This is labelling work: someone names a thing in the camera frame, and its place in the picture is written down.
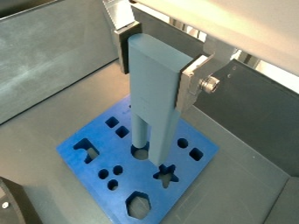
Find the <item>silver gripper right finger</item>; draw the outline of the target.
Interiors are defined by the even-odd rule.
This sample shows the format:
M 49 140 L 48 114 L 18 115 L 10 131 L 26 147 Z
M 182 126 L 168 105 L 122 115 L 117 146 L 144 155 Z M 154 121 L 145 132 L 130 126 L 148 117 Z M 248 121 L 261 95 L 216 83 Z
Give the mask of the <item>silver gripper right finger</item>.
M 182 112 L 196 102 L 200 92 L 212 94 L 220 84 L 213 74 L 229 63 L 236 48 L 213 37 L 206 37 L 202 51 L 181 69 L 174 108 Z

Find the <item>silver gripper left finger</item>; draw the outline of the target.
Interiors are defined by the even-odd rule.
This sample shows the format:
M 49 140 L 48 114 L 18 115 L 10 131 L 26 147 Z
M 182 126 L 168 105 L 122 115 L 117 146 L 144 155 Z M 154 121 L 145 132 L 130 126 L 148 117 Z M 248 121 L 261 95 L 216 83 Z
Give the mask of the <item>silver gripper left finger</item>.
M 114 39 L 120 69 L 124 74 L 128 74 L 128 38 L 141 32 L 141 24 L 134 19 L 128 0 L 102 0 L 102 4 Z

